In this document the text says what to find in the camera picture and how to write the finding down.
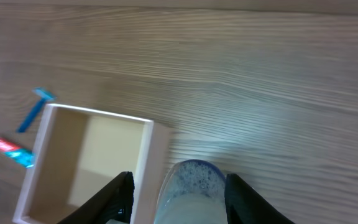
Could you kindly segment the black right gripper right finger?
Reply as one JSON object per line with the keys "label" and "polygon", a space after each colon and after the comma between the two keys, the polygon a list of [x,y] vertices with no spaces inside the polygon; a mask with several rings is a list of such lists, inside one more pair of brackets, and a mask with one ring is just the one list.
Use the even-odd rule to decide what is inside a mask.
{"label": "black right gripper right finger", "polygon": [[294,224],[237,174],[226,176],[224,198],[228,224]]}

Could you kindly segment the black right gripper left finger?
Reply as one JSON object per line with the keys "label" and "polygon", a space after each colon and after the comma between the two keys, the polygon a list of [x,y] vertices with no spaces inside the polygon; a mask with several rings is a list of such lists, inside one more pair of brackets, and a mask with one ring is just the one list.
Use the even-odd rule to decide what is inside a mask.
{"label": "black right gripper left finger", "polygon": [[110,220],[130,223],[134,190],[132,172],[121,172],[58,224],[98,224]]}

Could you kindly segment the clear pump bottle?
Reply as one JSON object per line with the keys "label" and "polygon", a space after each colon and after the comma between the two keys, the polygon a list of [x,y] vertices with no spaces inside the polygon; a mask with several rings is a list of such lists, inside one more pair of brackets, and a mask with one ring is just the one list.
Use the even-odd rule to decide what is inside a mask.
{"label": "clear pump bottle", "polygon": [[212,163],[187,160],[175,164],[158,196],[155,224],[227,224],[226,178]]}

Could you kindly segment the Colgate toothpaste tube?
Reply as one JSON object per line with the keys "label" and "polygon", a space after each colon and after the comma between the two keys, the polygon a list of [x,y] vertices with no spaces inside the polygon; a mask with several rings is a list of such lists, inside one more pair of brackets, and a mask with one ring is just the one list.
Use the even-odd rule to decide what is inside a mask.
{"label": "Colgate toothpaste tube", "polygon": [[34,166],[34,155],[27,149],[0,137],[0,152],[26,169]]}

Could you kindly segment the blue disposable razor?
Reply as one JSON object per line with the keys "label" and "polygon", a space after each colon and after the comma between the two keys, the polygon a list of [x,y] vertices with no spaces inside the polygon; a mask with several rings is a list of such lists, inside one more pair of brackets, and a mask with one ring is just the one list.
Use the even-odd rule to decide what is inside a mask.
{"label": "blue disposable razor", "polygon": [[34,105],[34,107],[31,109],[29,114],[25,117],[22,124],[17,128],[17,133],[24,133],[27,131],[29,126],[32,124],[34,119],[37,117],[37,115],[40,113],[41,109],[44,107],[44,105],[49,101],[54,101],[56,99],[56,96],[41,87],[35,88],[33,92],[40,97],[40,100]]}

